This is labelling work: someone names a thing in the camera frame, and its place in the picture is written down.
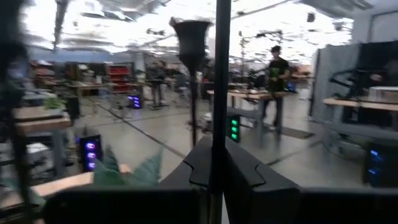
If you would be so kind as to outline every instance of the chair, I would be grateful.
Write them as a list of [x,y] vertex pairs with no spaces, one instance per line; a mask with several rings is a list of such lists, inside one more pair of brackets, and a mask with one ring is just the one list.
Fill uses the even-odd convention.
[[177,93],[177,98],[173,102],[179,107],[189,107],[190,95],[187,87],[187,77],[184,74],[175,75],[174,92]]

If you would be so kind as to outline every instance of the storage shelving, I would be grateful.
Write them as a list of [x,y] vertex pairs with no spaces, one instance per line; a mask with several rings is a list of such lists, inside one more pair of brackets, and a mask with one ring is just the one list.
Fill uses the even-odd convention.
[[108,64],[106,71],[113,83],[118,84],[114,86],[114,93],[127,93],[129,86],[128,80],[125,79],[131,73],[131,67],[128,64]]

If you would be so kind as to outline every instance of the black lamp shade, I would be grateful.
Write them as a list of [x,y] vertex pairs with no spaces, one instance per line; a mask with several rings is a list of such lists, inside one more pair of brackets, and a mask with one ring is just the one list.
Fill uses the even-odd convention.
[[207,21],[183,21],[173,26],[180,42],[179,59],[188,69],[197,66],[206,55],[205,36],[210,24]]

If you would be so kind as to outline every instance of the floor mat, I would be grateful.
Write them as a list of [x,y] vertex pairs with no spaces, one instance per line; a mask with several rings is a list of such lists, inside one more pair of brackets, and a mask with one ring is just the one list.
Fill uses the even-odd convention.
[[298,139],[307,139],[315,135],[314,133],[310,133],[308,131],[302,131],[286,127],[282,128],[282,134]]

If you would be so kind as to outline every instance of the white ceiling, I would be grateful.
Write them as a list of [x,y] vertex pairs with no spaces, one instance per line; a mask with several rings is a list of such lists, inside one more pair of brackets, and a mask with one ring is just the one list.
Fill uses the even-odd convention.
[[[317,3],[322,1],[326,6],[326,3],[330,4],[336,0],[327,0],[327,2],[317,0]],[[70,0],[57,47],[109,52],[144,49],[158,55],[172,54],[175,53],[178,42],[173,36],[174,30],[169,26],[170,18],[173,16],[181,19],[207,19],[214,22],[215,2],[215,0]],[[284,56],[302,63],[310,60],[312,53],[318,47],[326,44],[345,44],[350,40],[349,29],[352,23],[349,19],[339,19],[338,21],[345,23],[345,28],[343,31],[336,31],[333,25],[336,18],[325,16],[313,7],[297,1],[286,2],[286,0],[233,0],[229,54],[234,57],[241,55],[239,31],[245,37],[252,37],[265,30],[282,30]],[[247,15],[239,17],[238,12],[245,12]],[[309,12],[316,12],[313,23],[307,23]],[[35,0],[34,6],[25,7],[22,10],[22,23],[28,43],[53,49],[56,17],[55,0]],[[215,30],[212,27],[209,36],[214,35]],[[275,44],[268,38],[251,39],[245,48],[245,58],[264,58],[265,55],[269,55],[270,47]]]

